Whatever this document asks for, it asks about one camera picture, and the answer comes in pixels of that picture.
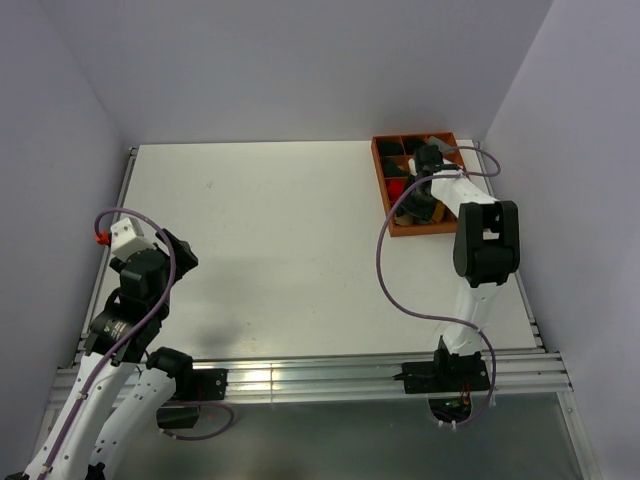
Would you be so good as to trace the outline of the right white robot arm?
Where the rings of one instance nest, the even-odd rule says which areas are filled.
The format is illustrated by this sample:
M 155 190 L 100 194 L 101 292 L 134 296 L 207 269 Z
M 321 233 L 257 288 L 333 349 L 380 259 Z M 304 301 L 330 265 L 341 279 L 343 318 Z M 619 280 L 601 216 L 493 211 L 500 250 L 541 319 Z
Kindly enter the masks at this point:
M 452 258 L 461 283 L 441 347 L 471 356 L 482 347 L 480 333 L 489 322 L 494 297 L 519 267 L 518 208 L 481 190 L 471 181 L 475 174 L 445 159 L 436 145 L 419 146 L 409 169 L 396 211 L 432 221 L 443 206 L 456 218 Z

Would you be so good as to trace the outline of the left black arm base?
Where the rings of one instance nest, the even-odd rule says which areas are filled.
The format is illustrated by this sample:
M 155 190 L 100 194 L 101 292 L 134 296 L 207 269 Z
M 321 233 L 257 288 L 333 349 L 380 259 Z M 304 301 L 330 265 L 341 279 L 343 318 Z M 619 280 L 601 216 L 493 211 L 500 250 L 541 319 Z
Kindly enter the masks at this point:
M 156 423 L 165 430 L 191 429 L 199 420 L 202 402 L 222 401 L 225 398 L 228 370 L 223 368 L 196 369 L 185 385 L 170 399 L 186 402 L 187 406 L 164 406 L 156 412 Z

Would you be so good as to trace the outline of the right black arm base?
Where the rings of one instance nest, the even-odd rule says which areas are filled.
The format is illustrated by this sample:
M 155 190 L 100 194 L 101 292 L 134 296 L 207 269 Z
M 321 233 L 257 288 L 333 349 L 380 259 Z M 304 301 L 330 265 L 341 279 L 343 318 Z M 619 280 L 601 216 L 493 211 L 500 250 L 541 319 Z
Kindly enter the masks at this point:
M 478 352 L 460 357 L 438 351 L 431 361 L 403 363 L 393 379 L 403 384 L 408 395 L 452 393 L 429 401 L 435 419 L 447 424 L 468 420 L 473 410 L 471 394 L 490 388 L 486 363 Z

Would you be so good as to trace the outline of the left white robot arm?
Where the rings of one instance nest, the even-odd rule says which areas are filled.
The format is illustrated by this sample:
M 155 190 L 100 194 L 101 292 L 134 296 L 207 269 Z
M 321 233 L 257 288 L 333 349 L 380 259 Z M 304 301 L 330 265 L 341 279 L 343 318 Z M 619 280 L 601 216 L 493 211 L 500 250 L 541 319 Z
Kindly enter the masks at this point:
M 147 348 L 169 315 L 171 288 L 197 267 L 197 257 L 167 229 L 148 240 L 129 218 L 106 238 L 119 285 L 91 322 L 56 423 L 18 479 L 108 478 L 134 433 L 166 401 L 194 389 L 191 356 Z

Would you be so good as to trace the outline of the mustard yellow striped sock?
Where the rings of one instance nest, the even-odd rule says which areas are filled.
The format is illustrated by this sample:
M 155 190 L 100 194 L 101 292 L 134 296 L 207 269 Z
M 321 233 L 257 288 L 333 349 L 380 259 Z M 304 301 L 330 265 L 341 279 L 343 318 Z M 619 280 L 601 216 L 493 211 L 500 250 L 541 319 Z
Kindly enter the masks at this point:
M 438 202 L 436 207 L 434 208 L 432 217 L 431 217 L 431 221 L 433 223 L 440 223 L 443 221 L 444 217 L 446 215 L 446 207 L 444 204 Z

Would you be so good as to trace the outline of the brown sock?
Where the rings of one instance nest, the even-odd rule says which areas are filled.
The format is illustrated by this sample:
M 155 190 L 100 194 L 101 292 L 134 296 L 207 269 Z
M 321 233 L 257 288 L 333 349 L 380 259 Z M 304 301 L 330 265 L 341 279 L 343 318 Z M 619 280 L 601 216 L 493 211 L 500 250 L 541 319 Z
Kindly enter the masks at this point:
M 413 216 L 407 213 L 395 215 L 394 223 L 399 226 L 410 226 L 413 224 Z

